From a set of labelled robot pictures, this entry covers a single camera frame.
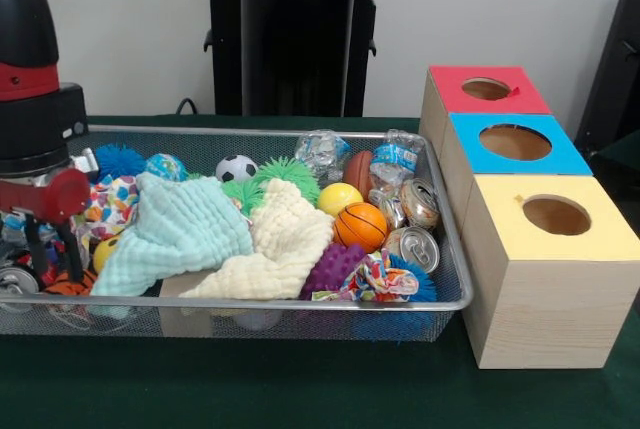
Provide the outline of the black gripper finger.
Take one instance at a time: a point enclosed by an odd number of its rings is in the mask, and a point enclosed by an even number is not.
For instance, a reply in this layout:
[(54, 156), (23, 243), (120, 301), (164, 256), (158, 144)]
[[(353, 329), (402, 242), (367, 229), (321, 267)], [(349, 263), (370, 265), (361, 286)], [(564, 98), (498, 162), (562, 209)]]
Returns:
[(38, 276), (43, 276), (48, 270), (48, 262), (44, 244), (39, 235), (40, 224), (31, 215), (25, 215), (25, 236), (31, 254), (32, 266)]
[(71, 226), (68, 221), (58, 225), (58, 236), (65, 246), (67, 273), (69, 275), (69, 279), (72, 282), (81, 282), (83, 279), (84, 269), (78, 249), (77, 239), (71, 230)]

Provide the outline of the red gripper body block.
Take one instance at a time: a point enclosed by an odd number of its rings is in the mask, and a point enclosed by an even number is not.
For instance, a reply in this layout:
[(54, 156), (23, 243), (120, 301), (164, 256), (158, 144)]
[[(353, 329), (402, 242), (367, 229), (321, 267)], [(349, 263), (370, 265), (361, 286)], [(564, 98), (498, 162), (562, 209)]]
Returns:
[(87, 176), (75, 168), (56, 169), (36, 177), (1, 180), (1, 210), (39, 221), (63, 224), (85, 210), (90, 198)]

